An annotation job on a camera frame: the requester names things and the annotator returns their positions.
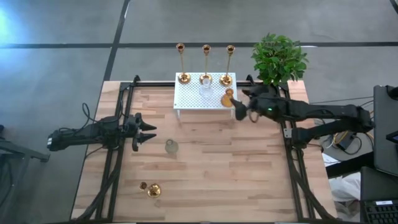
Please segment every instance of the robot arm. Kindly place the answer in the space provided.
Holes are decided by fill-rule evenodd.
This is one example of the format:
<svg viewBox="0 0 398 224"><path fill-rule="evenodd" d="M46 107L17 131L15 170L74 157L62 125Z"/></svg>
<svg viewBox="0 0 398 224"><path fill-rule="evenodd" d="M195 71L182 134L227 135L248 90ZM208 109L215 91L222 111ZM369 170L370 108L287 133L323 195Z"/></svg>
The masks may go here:
<svg viewBox="0 0 398 224"><path fill-rule="evenodd" d="M79 130L64 128L54 131L48 138L47 148L50 151L58 151L68 146L102 144L108 149L114 149L119 147L120 138L133 138L132 150L138 151L137 143L142 144L156 136L141 131L155 129L155 126L143 122L140 113L130 116L125 125L119 125L117 117L108 116Z"/></svg>
<svg viewBox="0 0 398 224"><path fill-rule="evenodd" d="M276 122L303 121L308 118L336 119L334 122L309 129L284 130L285 137L290 138L290 143L294 147L305 148L313 138L342 131L366 133L374 126L369 112L360 106L309 105L304 101L289 100L272 93L262 92L259 88L243 91L250 97L248 106L231 99L236 108L237 120L246 117L247 110L255 111L260 116L266 116Z"/></svg>

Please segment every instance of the potted plant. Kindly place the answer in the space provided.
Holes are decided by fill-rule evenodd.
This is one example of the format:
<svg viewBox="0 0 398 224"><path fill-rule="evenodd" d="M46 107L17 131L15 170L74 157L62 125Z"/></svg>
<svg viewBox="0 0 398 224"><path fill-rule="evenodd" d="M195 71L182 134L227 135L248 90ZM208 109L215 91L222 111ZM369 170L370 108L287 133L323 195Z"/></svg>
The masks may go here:
<svg viewBox="0 0 398 224"><path fill-rule="evenodd" d="M307 53L302 53L300 42L275 34L267 34L254 45L252 58L256 61L254 70L259 70L258 79L264 85L277 86L287 80L303 77L308 62Z"/></svg>

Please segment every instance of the keyboard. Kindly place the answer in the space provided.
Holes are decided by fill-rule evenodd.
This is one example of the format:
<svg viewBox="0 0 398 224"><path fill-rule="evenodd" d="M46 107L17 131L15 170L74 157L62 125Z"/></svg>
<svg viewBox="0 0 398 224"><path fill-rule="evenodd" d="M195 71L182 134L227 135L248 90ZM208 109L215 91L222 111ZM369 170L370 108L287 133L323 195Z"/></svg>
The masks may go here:
<svg viewBox="0 0 398 224"><path fill-rule="evenodd" d="M398 223L398 200L365 201L363 208L367 223Z"/></svg>

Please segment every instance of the brass object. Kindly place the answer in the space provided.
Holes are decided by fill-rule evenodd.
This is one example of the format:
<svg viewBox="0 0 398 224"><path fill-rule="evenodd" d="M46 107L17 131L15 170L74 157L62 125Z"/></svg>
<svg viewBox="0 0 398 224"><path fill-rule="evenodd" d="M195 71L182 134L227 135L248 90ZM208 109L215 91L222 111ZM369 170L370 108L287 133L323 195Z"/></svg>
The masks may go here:
<svg viewBox="0 0 398 224"><path fill-rule="evenodd" d="M166 141L165 150L169 154L175 154L178 151L178 143L172 139Z"/></svg>
<svg viewBox="0 0 398 224"><path fill-rule="evenodd" d="M221 104L225 107L232 107L232 102L230 99L234 98L234 90L228 88L225 90L225 94L221 97Z"/></svg>
<svg viewBox="0 0 398 224"><path fill-rule="evenodd" d="M226 66L226 74L225 74L225 75L222 75L222 76L220 77L220 84L223 85L223 86L230 86L230 85L232 85L232 77L230 77L230 76L228 75L228 72L229 72L229 63L230 63L230 61L231 61L232 54L233 54L234 51L235 51L235 47L232 46L232 45L229 45L229 46L226 47L226 50L227 50L227 53L228 53L228 64L227 64L227 66Z"/></svg>
<svg viewBox="0 0 398 224"><path fill-rule="evenodd" d="M211 81L212 81L211 75L207 74L207 56L208 56L208 54L210 52L211 47L210 47L210 45L204 45L202 47L202 49L203 49L203 53L205 53L205 73L200 76L199 81L200 81L201 84L203 84L203 80L205 78L208 78L210 80L210 83L211 83Z"/></svg>
<svg viewBox="0 0 398 224"><path fill-rule="evenodd" d="M147 183L141 182L141 183L139 184L139 189L140 189L140 190L145 190L146 188L147 188Z"/></svg>
<svg viewBox="0 0 398 224"><path fill-rule="evenodd" d="M150 196L151 198L157 198L162 193L162 190L160 189L160 186L158 184L151 184L148 187L147 193L148 196Z"/></svg>
<svg viewBox="0 0 398 224"><path fill-rule="evenodd" d="M185 73L185 70L184 70L184 61L183 61L182 53L184 52L185 45L177 44L177 46L175 46L175 47L177 48L178 52L180 53L181 67L182 67L182 73L178 76L178 81L181 84L186 84L191 80L191 76L189 74Z"/></svg>

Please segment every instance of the black metal frame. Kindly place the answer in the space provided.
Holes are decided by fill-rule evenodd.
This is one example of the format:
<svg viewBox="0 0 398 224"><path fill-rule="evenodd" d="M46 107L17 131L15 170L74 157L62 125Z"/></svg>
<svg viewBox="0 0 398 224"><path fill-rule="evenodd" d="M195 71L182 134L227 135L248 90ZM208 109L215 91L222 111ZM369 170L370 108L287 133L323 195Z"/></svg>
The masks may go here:
<svg viewBox="0 0 398 224"><path fill-rule="evenodd" d="M238 87L244 87L244 86L253 86L256 84L256 82L253 80L251 75L248 75L245 81L237 81L236 82ZM173 87L175 86L175 82L141 82L141 79L136 76L134 78L134 81L132 83L125 83L122 82L120 84L119 88L119 95L118 95L118 103L116 105L116 111L115 114L119 113L120 110L120 102L121 99L123 98L123 93L125 89L128 88L128 96L127 96L127 102L126 102L126 107L125 107L125 112L124 114L126 116L130 115L130 109L131 109L131 103L132 103L132 96L134 92L134 87L158 87L158 86L169 86ZM290 93L287 85L281 85L280 87L277 88L277 94L281 95L281 91L283 91L284 95L286 98L290 99ZM290 125L292 128L296 127L295 122L290 122ZM281 123L280 124L281 128L284 129L287 127L286 123ZM303 208L301 206L301 201L300 201L300 194L299 194L299 188L298 188L298 183L294 179L293 176L293 171L295 168L294 164L294 159L292 157L292 148L287 144L287 139L284 137L284 142L285 142L285 150L286 150L286 158L287 158L287 165L289 168L289 174L290 174L290 179L291 179L291 184L292 184L292 191L293 191L293 196L294 196L294 204L295 204L295 211L297 214L297 219L299 222L307 222L309 220L315 221L315 212L314 212L314 206L312 205L311 201L306 197L306 204L307 204L307 210L308 210L308 218L305 218L303 216ZM109 210L108 214L105 218L102 217L102 212L103 212L103 206L104 206L104 200L103 198L99 201L99 203L96 205L96 214L95 214L95 219L89 220L79 220L79 222L76 222L76 220L70 220L68 222L61 222L57 224L72 224L72 223L109 223L113 221L113 215L114 215L114 207L116 204L116 196L117 196L117 191L118 191L118 183L119 183L119 175L121 171L121 162L123 159L123 151L124 151L124 141L125 139L122 139L121 146L117 150L117 158L116 158L116 165L112 171L112 173L109 174L110 169L111 169L111 161L112 161L112 156L113 156L113 151L109 150L107 155L106 155L106 161L105 161L105 167L104 167L104 173L103 173L103 178L101 181L101 191L105 190L105 193L109 190L109 180L112 179L112 189L111 189L111 197L109 200ZM308 179L307 179L307 173L305 170L305 164L303 160L303 152L301 149L296 150L297 153L297 162L299 166L299 172L300 176L302 179L302 182L305 183L306 186L308 186Z"/></svg>

